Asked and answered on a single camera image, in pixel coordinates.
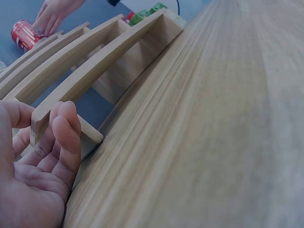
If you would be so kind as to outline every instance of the finger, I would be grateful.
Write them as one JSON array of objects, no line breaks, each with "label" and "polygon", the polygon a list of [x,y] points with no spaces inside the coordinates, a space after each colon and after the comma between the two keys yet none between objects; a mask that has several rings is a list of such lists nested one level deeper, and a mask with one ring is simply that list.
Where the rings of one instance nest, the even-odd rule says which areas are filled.
[{"label": "finger", "polygon": [[53,132],[56,140],[61,145],[59,161],[52,174],[58,176],[71,189],[77,175],[81,151],[79,119],[71,102],[64,103],[53,121]]},{"label": "finger", "polygon": [[45,33],[47,26],[48,26],[48,21],[43,22],[42,27],[41,27],[42,34]]},{"label": "finger", "polygon": [[39,13],[38,13],[38,15],[37,15],[37,17],[36,17],[36,21],[38,20],[38,18],[41,16],[41,14],[44,12],[44,10],[47,8],[47,4],[44,2],[43,3],[43,5],[42,5],[42,7],[41,7],[41,9],[40,9],[40,11],[39,11]]},{"label": "finger", "polygon": [[19,157],[22,152],[29,145],[29,134],[30,127],[21,129],[14,137],[13,137],[13,154],[15,155],[15,159]]},{"label": "finger", "polygon": [[33,151],[21,158],[19,162],[27,165],[38,166],[38,164],[52,151],[55,142],[55,137],[52,130],[52,122],[55,116],[58,115],[57,113],[61,103],[62,102],[58,102],[53,105],[50,113],[49,125],[45,130],[43,136],[34,147]]},{"label": "finger", "polygon": [[60,149],[61,147],[59,143],[55,141],[52,152],[49,153],[44,159],[42,159],[37,167],[41,168],[43,172],[51,173],[59,161]]},{"label": "finger", "polygon": [[40,17],[36,20],[36,22],[32,25],[34,28],[38,28],[43,25],[44,22],[49,21],[51,16],[54,14],[54,10],[47,6],[45,10],[41,13]]},{"label": "finger", "polygon": [[51,29],[53,28],[56,20],[58,19],[58,16],[52,15],[51,19],[49,20],[46,30],[44,31],[44,35],[46,35],[47,37],[49,36],[49,33],[51,31]]},{"label": "finger", "polygon": [[[58,102],[56,104],[57,112],[51,111],[50,113],[50,125],[53,124],[54,119],[59,115],[64,115],[67,116],[67,118],[70,118],[73,116],[76,112],[76,108],[74,103],[72,102],[67,102],[66,104],[63,102]],[[59,160],[59,155],[60,155],[60,149],[61,146],[56,141],[53,146],[53,150],[50,154],[48,154],[39,164],[37,167],[41,168],[44,172],[52,172],[54,169],[55,165],[58,163]]]},{"label": "finger", "polygon": [[38,164],[52,151],[55,138],[50,126],[47,127],[43,136],[33,148],[33,151],[25,155],[18,162],[26,165],[38,166]]},{"label": "finger", "polygon": [[55,24],[54,24],[53,28],[49,32],[50,35],[53,35],[57,31],[57,29],[59,28],[62,20],[63,19],[61,19],[60,17],[57,18],[57,20],[55,21]]},{"label": "finger", "polygon": [[26,128],[30,126],[34,108],[19,101],[0,101],[8,114],[10,128]]},{"label": "finger", "polygon": [[33,111],[34,108],[21,102],[0,101],[0,168],[3,171],[12,174],[11,162],[15,160],[12,153],[12,127],[30,126]]},{"label": "finger", "polygon": [[67,102],[61,103],[61,105],[58,108],[57,114],[66,118],[66,120],[69,122],[71,127],[80,136],[81,125],[80,125],[80,121],[77,116],[76,106],[75,106],[74,102],[67,101]]}]

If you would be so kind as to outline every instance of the wooden divider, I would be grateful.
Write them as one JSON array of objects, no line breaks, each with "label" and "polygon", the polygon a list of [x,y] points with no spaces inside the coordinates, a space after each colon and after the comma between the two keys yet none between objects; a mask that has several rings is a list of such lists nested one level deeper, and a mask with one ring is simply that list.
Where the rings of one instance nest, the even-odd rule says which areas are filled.
[{"label": "wooden divider", "polygon": [[66,45],[80,37],[83,34],[83,27],[88,25],[89,23],[86,22],[83,25],[78,26],[72,31],[66,33],[64,36],[58,38],[56,41],[52,42],[51,44],[47,45],[45,48],[34,54],[31,58],[26,60],[22,65],[20,65],[16,70],[14,70],[10,75],[8,75],[0,83],[0,99],[3,99],[24,78],[26,78],[28,74],[30,74],[43,62],[49,59],[52,55],[56,54]]},{"label": "wooden divider", "polygon": [[20,82],[5,99],[11,100],[16,97],[27,104],[33,103],[75,63],[99,46],[117,20],[122,17],[123,15],[119,15],[108,20],[62,48]]},{"label": "wooden divider", "polygon": [[[149,32],[121,56],[94,82],[92,88],[112,104],[124,94],[134,80],[183,31],[186,21],[169,9],[149,29]],[[104,45],[131,27],[119,20]]]},{"label": "wooden divider", "polygon": [[163,9],[152,14],[115,38],[62,82],[33,112],[31,144],[35,145],[43,134],[50,109],[55,102],[79,98],[99,78],[100,74],[142,38],[165,12],[166,10]]},{"label": "wooden divider", "polygon": [[22,55],[18,58],[14,63],[9,65],[1,74],[0,74],[0,82],[2,82],[7,76],[9,76],[14,70],[16,70],[19,66],[21,66],[25,61],[31,58],[33,55],[38,53],[41,49],[45,48],[47,45],[52,43],[54,40],[58,39],[59,36],[63,33],[63,30],[55,33],[54,35],[48,37],[47,39],[37,43],[33,49]]}]

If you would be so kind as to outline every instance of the curved wooden slat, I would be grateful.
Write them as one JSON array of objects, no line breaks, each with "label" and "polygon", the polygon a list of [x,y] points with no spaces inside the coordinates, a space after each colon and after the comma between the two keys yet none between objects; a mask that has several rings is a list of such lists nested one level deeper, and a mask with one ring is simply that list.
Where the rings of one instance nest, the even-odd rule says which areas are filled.
[{"label": "curved wooden slat", "polygon": [[0,74],[0,82],[2,82],[7,76],[9,76],[14,70],[16,70],[19,66],[21,66],[25,61],[31,58],[34,54],[38,53],[41,49],[45,48],[47,45],[58,39],[59,36],[63,33],[63,30],[55,33],[54,35],[50,36],[46,40],[36,44],[33,49],[22,55],[18,58],[15,62],[9,65],[5,71]]},{"label": "curved wooden slat", "polygon": [[65,46],[29,74],[5,99],[17,97],[27,104],[33,103],[53,82],[99,46],[113,25],[122,17],[123,15],[119,15],[108,20]]},{"label": "curved wooden slat", "polygon": [[0,83],[0,99],[3,99],[14,87],[18,85],[29,73],[35,70],[43,62],[45,62],[52,55],[64,48],[83,34],[83,27],[88,26],[86,22],[81,26],[66,33],[56,41],[49,44],[44,49],[40,50],[34,56],[25,61],[14,72],[12,72],[7,78]]},{"label": "curved wooden slat", "polygon": [[31,144],[35,145],[44,132],[50,109],[55,102],[75,100],[81,96],[98,79],[100,74],[139,41],[165,12],[166,10],[162,9],[127,30],[98,51],[61,83],[32,114]]}]

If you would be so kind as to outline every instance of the wooden board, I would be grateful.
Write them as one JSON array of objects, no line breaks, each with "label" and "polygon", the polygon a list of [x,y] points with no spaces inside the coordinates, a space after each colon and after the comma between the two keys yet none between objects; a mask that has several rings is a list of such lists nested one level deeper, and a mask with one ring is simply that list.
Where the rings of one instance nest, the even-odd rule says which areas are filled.
[{"label": "wooden board", "polygon": [[32,104],[53,82],[99,46],[113,25],[122,17],[119,15],[108,20],[62,48],[23,79],[5,99],[16,97],[22,102]]},{"label": "wooden board", "polygon": [[133,88],[64,227],[302,227],[303,12],[211,1]]},{"label": "wooden board", "polygon": [[61,34],[63,30],[55,33],[54,35],[48,37],[46,40],[41,41],[36,44],[33,49],[22,55],[18,60],[9,65],[3,72],[0,74],[0,82],[2,82],[8,75],[10,75],[14,70],[16,70],[19,66],[21,66],[25,61],[31,58],[33,55],[38,53],[41,49],[45,48],[47,45],[55,41]]},{"label": "wooden board", "polygon": [[86,22],[81,26],[73,29],[72,31],[66,33],[64,36],[58,38],[51,44],[47,45],[39,52],[35,53],[27,59],[23,64],[21,64],[16,70],[14,70],[10,75],[8,75],[0,83],[0,99],[3,99],[9,92],[11,92],[25,77],[28,76],[33,70],[44,63],[52,55],[57,53],[63,47],[71,43],[73,40],[77,39],[82,35],[82,29],[88,26],[89,23]]},{"label": "wooden board", "polygon": [[48,124],[51,107],[58,101],[76,100],[79,98],[111,64],[113,64],[130,47],[138,42],[156,20],[166,12],[160,10],[141,23],[127,30],[118,38],[103,47],[80,68],[63,81],[32,114],[31,145],[36,145]]}]

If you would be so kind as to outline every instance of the gray floor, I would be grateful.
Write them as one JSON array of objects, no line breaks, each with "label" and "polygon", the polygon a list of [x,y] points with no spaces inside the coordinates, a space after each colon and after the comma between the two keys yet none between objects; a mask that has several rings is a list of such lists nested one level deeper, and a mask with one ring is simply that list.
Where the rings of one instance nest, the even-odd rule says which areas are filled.
[{"label": "gray floor", "polygon": [[[0,4],[0,59],[7,65],[13,63],[23,53],[12,42],[11,27],[20,19],[34,22],[43,0],[8,0]],[[59,29],[65,32],[89,21],[90,28],[109,20],[122,13],[127,15],[129,9],[119,3],[112,7],[106,0],[87,0],[86,3],[62,23]],[[67,72],[58,82],[54,83],[34,104],[37,106],[60,82],[71,72]],[[99,127],[113,106],[93,89],[89,89],[76,103],[78,113],[94,127]]]}]

